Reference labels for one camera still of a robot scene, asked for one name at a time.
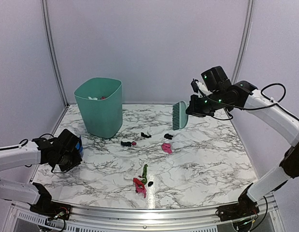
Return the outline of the black and white paper scrap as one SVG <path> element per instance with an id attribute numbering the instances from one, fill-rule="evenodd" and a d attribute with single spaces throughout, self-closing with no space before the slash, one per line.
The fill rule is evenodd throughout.
<path id="1" fill-rule="evenodd" d="M 141 137 L 143 137 L 143 138 L 151 138 L 152 137 L 152 131 L 148 130 L 146 133 L 145 132 L 141 132 Z"/>

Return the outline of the paper scraps inside bin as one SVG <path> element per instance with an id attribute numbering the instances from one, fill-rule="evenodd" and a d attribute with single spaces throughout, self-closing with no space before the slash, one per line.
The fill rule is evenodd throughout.
<path id="1" fill-rule="evenodd" d="M 94 100 L 94 101 L 99 101 L 99 100 L 104 100 L 104 99 L 106 99 L 106 97 L 101 96 L 100 98 L 97 98 L 97 97 L 90 97 L 90 96 L 88 96 L 88 99 L 89 99 L 89 100 Z"/>

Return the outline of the left aluminium corner post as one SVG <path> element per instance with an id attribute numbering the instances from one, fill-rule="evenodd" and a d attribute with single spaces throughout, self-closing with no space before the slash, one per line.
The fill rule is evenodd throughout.
<path id="1" fill-rule="evenodd" d="M 48 46 L 48 50 L 49 50 L 52 68 L 53 68 L 54 75 L 55 75 L 55 80 L 57 83 L 61 101 L 62 101 L 64 107 L 68 108 L 69 102 L 68 102 L 67 95 L 66 95 L 66 92 L 64 89 L 64 85 L 63 85 L 63 81 L 62 81 L 62 77 L 61 77 L 61 73 L 60 73 L 60 69 L 59 69 L 59 65 L 58 65 L 58 61 L 57 61 L 55 45 L 54 45 L 54 41 L 53 41 L 48 1 L 41 0 L 41 5 L 42 5 L 42 16 L 43 16 L 45 33 L 46 33 L 47 46 Z"/>

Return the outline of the blue plastic dustpan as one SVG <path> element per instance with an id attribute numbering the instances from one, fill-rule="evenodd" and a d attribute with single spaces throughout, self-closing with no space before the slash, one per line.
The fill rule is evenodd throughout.
<path id="1" fill-rule="evenodd" d="M 84 155 L 83 153 L 83 143 L 82 143 L 82 137 L 79 136 L 79 142 L 76 145 L 76 149 L 78 150 L 78 152 L 80 153 L 81 156 Z"/>

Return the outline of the pink paper scrap centre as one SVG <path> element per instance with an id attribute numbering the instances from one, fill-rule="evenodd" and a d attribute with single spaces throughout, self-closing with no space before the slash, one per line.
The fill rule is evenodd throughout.
<path id="1" fill-rule="evenodd" d="M 168 154 L 172 154 L 172 153 L 173 153 L 173 151 L 172 151 L 172 149 L 171 149 L 171 144 L 169 144 L 169 143 L 163 143 L 163 144 L 161 145 L 161 148 L 162 148 L 162 150 L 163 150 L 164 152 L 166 152 L 166 153 L 168 153 Z"/>

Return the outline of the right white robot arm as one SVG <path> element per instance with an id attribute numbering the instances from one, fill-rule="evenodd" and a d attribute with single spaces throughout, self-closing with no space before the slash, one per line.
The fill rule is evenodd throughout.
<path id="1" fill-rule="evenodd" d="M 266 96 L 264 90 L 255 85 L 247 81 L 231 83 L 221 66 L 204 71 L 201 78 L 202 81 L 194 79 L 191 82 L 194 94 L 185 111 L 187 115 L 214 117 L 220 109 L 246 111 L 274 129 L 290 145 L 282 160 L 238 198 L 234 212 L 243 217 L 266 194 L 299 177 L 299 117 L 283 108 L 280 100 Z"/>

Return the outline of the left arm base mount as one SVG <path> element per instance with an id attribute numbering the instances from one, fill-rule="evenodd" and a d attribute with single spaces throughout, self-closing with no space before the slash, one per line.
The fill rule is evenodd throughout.
<path id="1" fill-rule="evenodd" d="M 39 198 L 35 204 L 29 204 L 30 211 L 51 218 L 55 218 L 55 216 L 64 220 L 70 218 L 71 205 L 52 201 L 51 194 L 42 184 L 35 182 L 32 184 L 38 190 Z"/>

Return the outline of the teal hand brush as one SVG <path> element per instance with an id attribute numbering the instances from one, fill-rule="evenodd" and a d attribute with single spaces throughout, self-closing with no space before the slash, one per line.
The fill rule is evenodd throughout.
<path id="1" fill-rule="evenodd" d="M 179 101 L 172 106 L 172 129 L 174 131 L 181 130 L 188 123 L 188 115 L 186 114 L 187 104 L 185 101 Z"/>

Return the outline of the green paper scrap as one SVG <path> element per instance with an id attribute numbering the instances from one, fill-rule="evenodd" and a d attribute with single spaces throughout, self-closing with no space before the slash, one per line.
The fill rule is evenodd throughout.
<path id="1" fill-rule="evenodd" d="M 139 178 L 144 185 L 147 183 L 147 167 L 148 165 L 145 164 L 142 170 L 142 175 L 139 175 Z"/>

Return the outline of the black and pink paper scrap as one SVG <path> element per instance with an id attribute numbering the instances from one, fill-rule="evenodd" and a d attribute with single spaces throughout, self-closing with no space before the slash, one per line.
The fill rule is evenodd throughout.
<path id="1" fill-rule="evenodd" d="M 124 147 L 131 147 L 131 146 L 135 146 L 137 143 L 135 141 L 132 141 L 132 142 L 121 141 L 120 144 Z"/>

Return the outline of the teal plastic waste bin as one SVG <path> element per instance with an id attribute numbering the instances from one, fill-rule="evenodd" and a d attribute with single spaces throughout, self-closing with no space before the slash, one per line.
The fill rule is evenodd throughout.
<path id="1" fill-rule="evenodd" d="M 89 100 L 90 97 L 106 97 Z M 123 123 L 122 82 L 95 77 L 81 84 L 74 92 L 81 117 L 88 133 L 100 138 L 112 138 Z"/>

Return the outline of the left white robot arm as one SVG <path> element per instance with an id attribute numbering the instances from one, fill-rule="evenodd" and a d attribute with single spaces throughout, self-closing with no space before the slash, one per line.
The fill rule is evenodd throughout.
<path id="1" fill-rule="evenodd" d="M 0 172 L 21 166 L 47 164 L 51 173 L 64 174 L 82 162 L 82 140 L 68 129 L 57 137 L 24 139 L 17 145 L 0 147 Z M 38 183 L 25 184 L 0 178 L 0 199 L 36 205 L 45 215 L 52 215 L 52 196 Z"/>

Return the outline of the black paper scrap right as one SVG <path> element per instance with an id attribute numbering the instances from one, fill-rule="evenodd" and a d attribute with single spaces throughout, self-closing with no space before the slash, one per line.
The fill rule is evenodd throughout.
<path id="1" fill-rule="evenodd" d="M 169 139 L 169 140 L 172 140 L 173 135 L 170 135 L 170 134 L 166 133 L 166 134 L 164 135 L 164 138 Z"/>

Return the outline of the aluminium front frame rail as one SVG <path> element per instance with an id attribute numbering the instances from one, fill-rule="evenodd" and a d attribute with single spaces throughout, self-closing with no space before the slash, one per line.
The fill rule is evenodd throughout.
<path id="1" fill-rule="evenodd" d="M 49 221 L 29 205 L 13 203 L 4 232 L 284 232 L 273 197 L 257 204 L 259 213 L 222 221 L 217 206 L 182 209 L 120 209 L 72 204 L 70 217 Z"/>

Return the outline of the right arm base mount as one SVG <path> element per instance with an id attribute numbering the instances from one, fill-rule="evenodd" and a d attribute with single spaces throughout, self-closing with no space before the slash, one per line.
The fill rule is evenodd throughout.
<path id="1" fill-rule="evenodd" d="M 240 194 L 237 203 L 229 203 L 217 207 L 215 214 L 220 218 L 220 221 L 240 219 L 242 217 L 256 215 L 260 212 L 257 203 L 251 200 L 247 195 L 248 189 L 251 186 L 252 184 Z"/>

